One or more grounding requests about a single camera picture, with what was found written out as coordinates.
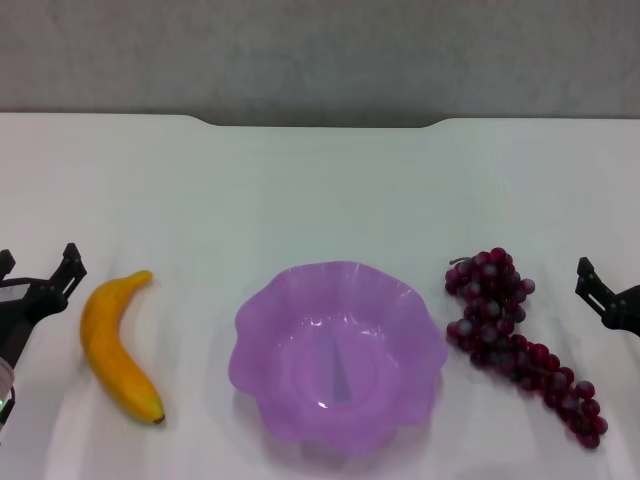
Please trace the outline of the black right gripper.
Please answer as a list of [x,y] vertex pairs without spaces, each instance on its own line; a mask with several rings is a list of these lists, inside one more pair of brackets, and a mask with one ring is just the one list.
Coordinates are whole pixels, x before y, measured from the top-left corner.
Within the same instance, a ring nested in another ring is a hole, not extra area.
[[639,285],[614,294],[587,257],[579,259],[577,276],[576,294],[602,318],[606,328],[640,334]]

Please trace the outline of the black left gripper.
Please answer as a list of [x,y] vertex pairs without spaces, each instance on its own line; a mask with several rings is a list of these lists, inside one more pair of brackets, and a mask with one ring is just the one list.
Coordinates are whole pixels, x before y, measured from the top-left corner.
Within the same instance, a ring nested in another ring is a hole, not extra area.
[[60,265],[48,280],[4,280],[14,266],[11,252],[1,250],[1,359],[12,369],[35,326],[44,318],[65,310],[69,297],[87,274],[75,243],[66,245]]

